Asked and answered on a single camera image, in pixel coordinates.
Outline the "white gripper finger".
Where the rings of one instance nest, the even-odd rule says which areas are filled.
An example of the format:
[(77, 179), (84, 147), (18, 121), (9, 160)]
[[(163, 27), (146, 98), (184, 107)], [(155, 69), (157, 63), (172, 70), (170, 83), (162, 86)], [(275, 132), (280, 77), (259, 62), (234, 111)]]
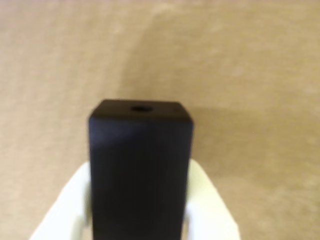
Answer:
[(91, 217), (90, 163), (83, 163), (30, 236), (31, 240), (81, 240)]
[(239, 240), (240, 230), (217, 188), (201, 165), (190, 160), (186, 219), (188, 240)]

